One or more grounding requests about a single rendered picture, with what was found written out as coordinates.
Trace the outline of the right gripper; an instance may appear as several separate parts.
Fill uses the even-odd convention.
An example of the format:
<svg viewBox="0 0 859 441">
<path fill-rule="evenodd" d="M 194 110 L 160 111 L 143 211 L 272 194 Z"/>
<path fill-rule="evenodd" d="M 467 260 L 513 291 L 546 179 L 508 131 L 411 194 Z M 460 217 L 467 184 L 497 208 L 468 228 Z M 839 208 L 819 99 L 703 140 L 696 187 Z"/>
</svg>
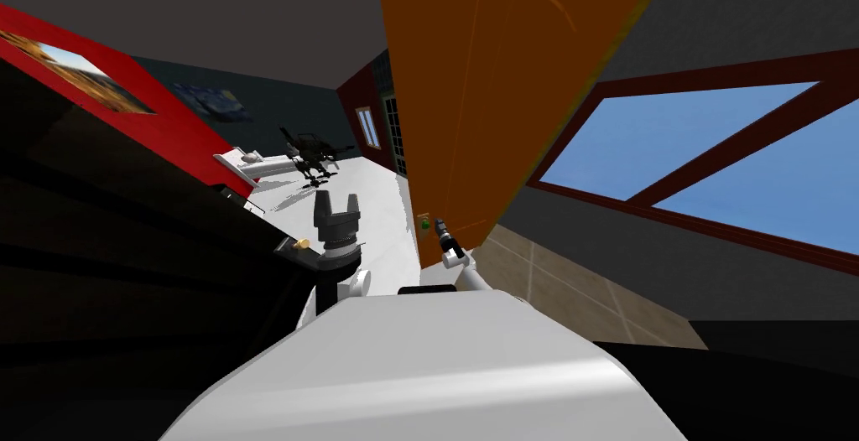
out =
<svg viewBox="0 0 859 441">
<path fill-rule="evenodd" d="M 463 258 L 465 251 L 460 247 L 458 241 L 449 232 L 448 227 L 441 219 L 435 219 L 435 233 L 439 237 L 439 244 L 444 254 L 453 251 L 453 255 L 457 258 Z"/>
</svg>

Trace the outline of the desert landscape wall picture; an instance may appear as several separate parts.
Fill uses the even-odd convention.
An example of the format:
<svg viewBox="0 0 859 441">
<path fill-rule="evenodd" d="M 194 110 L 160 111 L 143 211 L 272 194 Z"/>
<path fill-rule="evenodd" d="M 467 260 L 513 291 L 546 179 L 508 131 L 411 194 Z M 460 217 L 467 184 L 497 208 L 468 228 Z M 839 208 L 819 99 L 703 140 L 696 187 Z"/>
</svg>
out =
<svg viewBox="0 0 859 441">
<path fill-rule="evenodd" d="M 82 55 L 3 30 L 0 30 L 0 38 L 54 71 L 111 111 L 122 114 L 154 114 L 151 108 Z"/>
</svg>

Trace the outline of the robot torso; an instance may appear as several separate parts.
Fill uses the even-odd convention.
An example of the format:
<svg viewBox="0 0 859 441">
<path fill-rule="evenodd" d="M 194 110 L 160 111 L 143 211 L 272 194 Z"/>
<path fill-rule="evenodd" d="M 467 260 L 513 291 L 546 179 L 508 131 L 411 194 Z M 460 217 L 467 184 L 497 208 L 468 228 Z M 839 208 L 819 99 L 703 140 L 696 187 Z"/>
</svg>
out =
<svg viewBox="0 0 859 441">
<path fill-rule="evenodd" d="M 348 298 L 159 441 L 686 441 L 628 369 L 499 290 Z"/>
</svg>

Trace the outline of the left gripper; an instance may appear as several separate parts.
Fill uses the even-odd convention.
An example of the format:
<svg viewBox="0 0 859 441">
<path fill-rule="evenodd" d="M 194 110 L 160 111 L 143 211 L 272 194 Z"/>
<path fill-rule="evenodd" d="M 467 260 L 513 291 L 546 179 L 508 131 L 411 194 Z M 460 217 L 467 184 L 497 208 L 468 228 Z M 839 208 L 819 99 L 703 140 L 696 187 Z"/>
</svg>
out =
<svg viewBox="0 0 859 441">
<path fill-rule="evenodd" d="M 346 212 L 332 214 L 330 192 L 316 190 L 313 218 L 319 241 L 333 243 L 354 238 L 361 218 L 357 194 L 348 195 Z"/>
</svg>

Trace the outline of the blue wall picture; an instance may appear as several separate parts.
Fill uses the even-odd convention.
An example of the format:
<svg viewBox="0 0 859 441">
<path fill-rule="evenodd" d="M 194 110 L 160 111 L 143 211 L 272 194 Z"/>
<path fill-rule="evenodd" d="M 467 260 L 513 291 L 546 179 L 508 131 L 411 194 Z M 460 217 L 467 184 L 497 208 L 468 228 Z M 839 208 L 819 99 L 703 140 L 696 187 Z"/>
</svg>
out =
<svg viewBox="0 0 859 441">
<path fill-rule="evenodd" d="M 252 121 L 244 105 L 228 90 L 179 83 L 174 83 L 171 87 L 189 109 L 204 119 L 221 123 Z"/>
</svg>

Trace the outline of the large dark red framed window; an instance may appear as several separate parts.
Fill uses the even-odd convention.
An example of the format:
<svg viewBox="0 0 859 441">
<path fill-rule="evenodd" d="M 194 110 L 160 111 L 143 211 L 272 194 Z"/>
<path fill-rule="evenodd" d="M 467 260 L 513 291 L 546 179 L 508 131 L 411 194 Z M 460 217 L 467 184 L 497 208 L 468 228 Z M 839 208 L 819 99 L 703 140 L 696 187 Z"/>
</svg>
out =
<svg viewBox="0 0 859 441">
<path fill-rule="evenodd" d="M 798 82 L 811 82 L 813 85 L 773 112 L 658 179 L 629 200 L 610 199 L 581 189 L 549 184 L 542 179 L 570 140 L 607 98 Z M 656 206 L 661 200 L 700 183 L 856 100 L 859 100 L 859 48 L 599 81 L 573 112 L 526 185 L 859 277 L 859 255 L 675 213 Z"/>
</svg>

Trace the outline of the white bed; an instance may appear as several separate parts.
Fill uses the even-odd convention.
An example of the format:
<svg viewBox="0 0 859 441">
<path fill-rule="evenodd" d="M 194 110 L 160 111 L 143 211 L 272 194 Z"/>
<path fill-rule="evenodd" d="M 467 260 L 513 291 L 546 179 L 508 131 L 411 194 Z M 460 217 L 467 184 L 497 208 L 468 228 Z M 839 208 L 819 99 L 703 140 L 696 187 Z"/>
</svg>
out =
<svg viewBox="0 0 859 441">
<path fill-rule="evenodd" d="M 285 155 L 264 157 L 256 151 L 246 153 L 240 147 L 234 147 L 226 153 L 214 154 L 213 158 L 248 183 L 253 183 L 256 179 L 298 171 L 311 184 L 319 185 L 336 174 L 328 170 L 330 164 L 339 168 L 330 155 L 300 153 L 294 148 Z"/>
</svg>

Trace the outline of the black cabinet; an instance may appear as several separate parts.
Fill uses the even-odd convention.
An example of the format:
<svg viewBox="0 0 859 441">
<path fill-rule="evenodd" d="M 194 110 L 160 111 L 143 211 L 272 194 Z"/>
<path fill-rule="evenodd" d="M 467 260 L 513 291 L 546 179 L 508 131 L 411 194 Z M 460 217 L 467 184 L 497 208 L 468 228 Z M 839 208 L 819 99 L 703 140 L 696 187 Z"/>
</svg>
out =
<svg viewBox="0 0 859 441">
<path fill-rule="evenodd" d="M 0 441 L 159 441 L 295 330 L 283 239 L 0 59 Z"/>
</svg>

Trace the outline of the dark glazed door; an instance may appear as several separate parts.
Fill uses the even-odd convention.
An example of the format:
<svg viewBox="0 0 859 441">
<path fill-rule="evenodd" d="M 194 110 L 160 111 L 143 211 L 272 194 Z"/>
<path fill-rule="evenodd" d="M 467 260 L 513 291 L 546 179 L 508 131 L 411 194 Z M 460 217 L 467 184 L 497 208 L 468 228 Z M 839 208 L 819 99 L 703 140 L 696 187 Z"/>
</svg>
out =
<svg viewBox="0 0 859 441">
<path fill-rule="evenodd" d="M 388 124 L 388 133 L 393 150 L 393 161 L 395 171 L 405 177 L 407 173 L 403 150 L 403 137 L 398 118 L 398 107 L 396 97 L 390 93 L 383 97 L 383 110 Z"/>
</svg>

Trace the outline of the orange door leaf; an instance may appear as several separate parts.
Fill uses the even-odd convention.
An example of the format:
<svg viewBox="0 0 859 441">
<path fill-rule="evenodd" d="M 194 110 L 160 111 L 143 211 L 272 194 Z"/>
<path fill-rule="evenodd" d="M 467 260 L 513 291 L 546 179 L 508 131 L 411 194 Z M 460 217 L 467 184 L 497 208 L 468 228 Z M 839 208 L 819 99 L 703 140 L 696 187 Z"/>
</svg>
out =
<svg viewBox="0 0 859 441">
<path fill-rule="evenodd" d="M 650 0 L 381 0 L 411 210 L 486 240 Z"/>
</svg>

